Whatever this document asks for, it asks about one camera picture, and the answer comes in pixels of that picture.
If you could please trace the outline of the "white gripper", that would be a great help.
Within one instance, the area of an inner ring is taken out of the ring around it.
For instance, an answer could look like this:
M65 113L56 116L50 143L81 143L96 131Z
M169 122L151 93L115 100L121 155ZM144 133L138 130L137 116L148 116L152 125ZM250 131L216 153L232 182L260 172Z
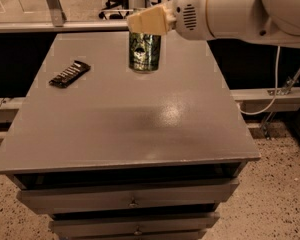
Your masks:
M208 0L170 0L127 17L131 33L166 35L171 29L187 40L212 40Z

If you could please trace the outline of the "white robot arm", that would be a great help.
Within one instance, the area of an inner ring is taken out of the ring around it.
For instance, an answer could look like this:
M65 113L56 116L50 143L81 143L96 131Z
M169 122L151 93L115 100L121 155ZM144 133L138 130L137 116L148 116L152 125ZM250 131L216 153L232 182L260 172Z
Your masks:
M300 0L170 0L127 17L130 31L300 48Z

